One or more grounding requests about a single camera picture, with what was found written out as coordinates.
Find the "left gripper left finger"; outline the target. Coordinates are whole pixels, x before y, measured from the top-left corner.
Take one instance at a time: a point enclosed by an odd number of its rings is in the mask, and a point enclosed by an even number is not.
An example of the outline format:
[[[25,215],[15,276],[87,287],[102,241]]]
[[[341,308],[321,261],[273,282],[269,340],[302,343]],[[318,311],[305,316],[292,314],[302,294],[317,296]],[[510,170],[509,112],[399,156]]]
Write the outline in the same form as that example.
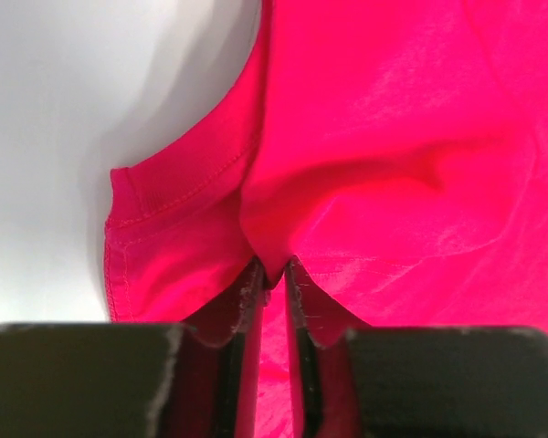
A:
[[[0,437],[250,437],[264,270],[166,323],[0,324]]]

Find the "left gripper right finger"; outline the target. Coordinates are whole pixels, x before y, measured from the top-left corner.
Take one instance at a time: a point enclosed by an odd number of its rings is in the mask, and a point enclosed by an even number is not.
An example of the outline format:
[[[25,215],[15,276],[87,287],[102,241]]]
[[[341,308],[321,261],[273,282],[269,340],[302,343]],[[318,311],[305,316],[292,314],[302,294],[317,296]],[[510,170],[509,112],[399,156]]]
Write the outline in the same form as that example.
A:
[[[527,327],[382,328],[284,270],[299,437],[548,437],[548,336]]]

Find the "pink t-shirt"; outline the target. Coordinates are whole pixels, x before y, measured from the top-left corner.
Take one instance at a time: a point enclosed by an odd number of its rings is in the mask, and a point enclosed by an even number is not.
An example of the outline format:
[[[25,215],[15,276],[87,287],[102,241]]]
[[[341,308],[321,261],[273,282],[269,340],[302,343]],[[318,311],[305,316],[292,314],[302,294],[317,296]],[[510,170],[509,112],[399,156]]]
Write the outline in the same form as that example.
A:
[[[296,256],[374,325],[548,333],[548,1],[266,1],[232,89],[111,188],[116,322]]]

